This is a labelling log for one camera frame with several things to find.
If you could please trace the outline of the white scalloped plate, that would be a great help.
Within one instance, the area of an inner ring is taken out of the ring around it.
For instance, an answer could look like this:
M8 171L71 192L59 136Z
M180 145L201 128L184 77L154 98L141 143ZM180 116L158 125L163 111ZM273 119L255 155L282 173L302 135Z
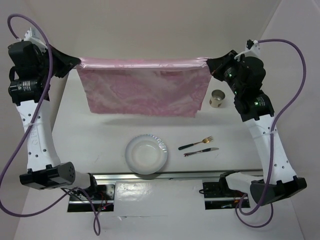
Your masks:
M168 147L158 136L142 134L127 144L124 157L131 171L139 175L150 175L166 164Z

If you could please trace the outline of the metal cup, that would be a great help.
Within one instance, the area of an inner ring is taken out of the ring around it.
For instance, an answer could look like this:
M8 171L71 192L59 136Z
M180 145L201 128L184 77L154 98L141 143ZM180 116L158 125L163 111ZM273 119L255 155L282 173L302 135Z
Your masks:
M220 89L215 89L211 92L209 104L212 108L219 108L222 105L226 95Z

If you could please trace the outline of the pink satin rose cloth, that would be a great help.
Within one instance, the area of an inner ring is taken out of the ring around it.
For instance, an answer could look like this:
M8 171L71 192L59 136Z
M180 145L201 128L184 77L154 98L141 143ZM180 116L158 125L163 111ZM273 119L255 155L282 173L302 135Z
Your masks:
M85 57L76 70L94 114L193 118L202 108L211 80L206 57Z

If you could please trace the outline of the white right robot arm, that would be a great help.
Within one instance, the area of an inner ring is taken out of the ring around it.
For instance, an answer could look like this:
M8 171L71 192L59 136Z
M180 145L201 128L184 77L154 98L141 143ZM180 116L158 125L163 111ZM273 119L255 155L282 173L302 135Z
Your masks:
M260 157L263 177L238 171L221 175L218 190L230 196L235 190L247 193L257 206L265 206L299 193L307 187L305 178L298 177L284 151L275 126L275 112L270 98L262 91L266 76L264 63L257 57L237 57L230 51L206 61L210 74L226 82L234 94L234 106L248 127Z

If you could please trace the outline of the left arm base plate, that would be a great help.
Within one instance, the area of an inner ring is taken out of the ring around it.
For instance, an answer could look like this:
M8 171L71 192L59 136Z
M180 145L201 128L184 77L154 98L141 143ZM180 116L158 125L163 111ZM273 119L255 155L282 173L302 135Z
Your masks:
M114 183L100 184L97 186L97 192L89 193L89 197L97 212L113 212L116 185ZM80 190L69 194L67 207L68 213L86 213L92 212L89 200Z

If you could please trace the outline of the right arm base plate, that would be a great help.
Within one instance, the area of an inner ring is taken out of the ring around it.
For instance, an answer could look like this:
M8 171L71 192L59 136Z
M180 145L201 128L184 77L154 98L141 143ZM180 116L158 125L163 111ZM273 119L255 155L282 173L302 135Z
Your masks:
M206 210L234 209L244 193L238 190L222 190L218 182L203 182L198 191L204 197Z

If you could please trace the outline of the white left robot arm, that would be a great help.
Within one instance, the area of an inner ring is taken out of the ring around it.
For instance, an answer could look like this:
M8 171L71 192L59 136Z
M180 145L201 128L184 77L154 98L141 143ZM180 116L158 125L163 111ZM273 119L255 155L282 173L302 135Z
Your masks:
M49 81L63 78L80 59L31 41L8 46L14 63L10 69L8 93L22 120L27 134L27 172L19 176L24 186L37 189L81 188L88 200L97 197L99 187L91 173L76 171L71 162L62 163L56 152L50 121Z

